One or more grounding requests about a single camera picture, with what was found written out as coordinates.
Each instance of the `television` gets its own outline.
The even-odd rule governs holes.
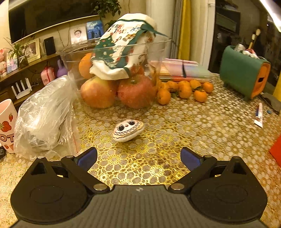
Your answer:
[[[93,0],[9,0],[12,43],[54,25],[93,16]]]

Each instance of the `purple object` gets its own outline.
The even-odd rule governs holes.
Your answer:
[[[58,72],[56,74],[56,77],[61,77],[63,75],[66,75],[68,73],[68,70],[65,68],[64,64],[62,61],[59,59],[58,60]]]

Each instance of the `christmas gift bag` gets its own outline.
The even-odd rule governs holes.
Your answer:
[[[96,44],[90,73],[103,80],[129,78],[145,61],[146,44],[154,41],[155,34],[163,35],[156,29],[155,21],[145,14],[125,14]]]

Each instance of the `white monster face toy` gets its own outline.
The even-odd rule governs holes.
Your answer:
[[[117,142],[126,142],[135,138],[144,130],[143,122],[138,120],[125,120],[118,123],[113,130],[113,139]]]

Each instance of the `strawberry mug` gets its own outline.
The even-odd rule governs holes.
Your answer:
[[[17,111],[11,99],[0,103],[0,143],[9,153],[14,153],[14,128]]]

